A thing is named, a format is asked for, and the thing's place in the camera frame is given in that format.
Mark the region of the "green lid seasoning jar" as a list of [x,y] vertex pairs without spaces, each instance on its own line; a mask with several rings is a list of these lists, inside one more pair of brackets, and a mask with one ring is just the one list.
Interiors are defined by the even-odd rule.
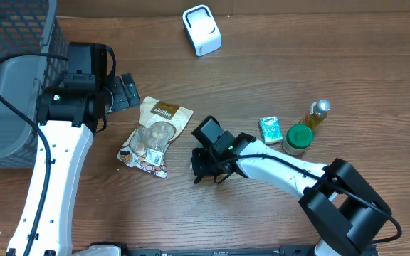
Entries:
[[285,135],[282,141],[282,147],[287,154],[302,154],[313,141],[314,135],[307,125],[293,125]]

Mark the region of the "yellow dish soap bottle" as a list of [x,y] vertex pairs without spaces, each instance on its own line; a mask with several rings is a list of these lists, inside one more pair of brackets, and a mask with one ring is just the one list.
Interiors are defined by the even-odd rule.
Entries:
[[304,124],[314,131],[319,124],[325,120],[330,108],[331,104],[326,99],[315,101],[311,104],[306,115],[301,118],[298,123]]

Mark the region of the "brown white snack bag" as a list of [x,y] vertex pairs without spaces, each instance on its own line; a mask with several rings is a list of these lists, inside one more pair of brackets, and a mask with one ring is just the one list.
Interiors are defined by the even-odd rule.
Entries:
[[137,128],[123,143],[117,159],[159,178],[167,177],[164,155],[183,132],[194,111],[147,96],[140,105]]

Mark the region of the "Kleenex pocket tissue pack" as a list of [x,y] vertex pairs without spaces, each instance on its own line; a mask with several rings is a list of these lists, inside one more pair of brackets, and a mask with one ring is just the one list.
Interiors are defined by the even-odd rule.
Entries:
[[276,116],[260,118],[259,127],[264,144],[274,144],[282,141],[282,130]]

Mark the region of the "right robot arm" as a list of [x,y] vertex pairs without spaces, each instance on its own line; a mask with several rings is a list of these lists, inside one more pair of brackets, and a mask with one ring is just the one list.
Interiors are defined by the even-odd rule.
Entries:
[[208,116],[192,132],[200,143],[191,156],[198,183],[206,176],[265,181],[298,199],[320,236],[314,245],[282,245],[279,255],[377,255],[377,233],[391,209],[349,162],[303,161],[245,133],[234,137]]

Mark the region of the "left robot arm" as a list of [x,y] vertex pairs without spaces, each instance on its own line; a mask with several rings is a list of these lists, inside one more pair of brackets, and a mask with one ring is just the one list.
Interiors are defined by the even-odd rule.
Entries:
[[36,160],[20,222],[7,255],[71,255],[72,220],[80,173],[99,121],[134,107],[129,86],[116,76],[110,46],[70,43],[68,66],[38,96]]

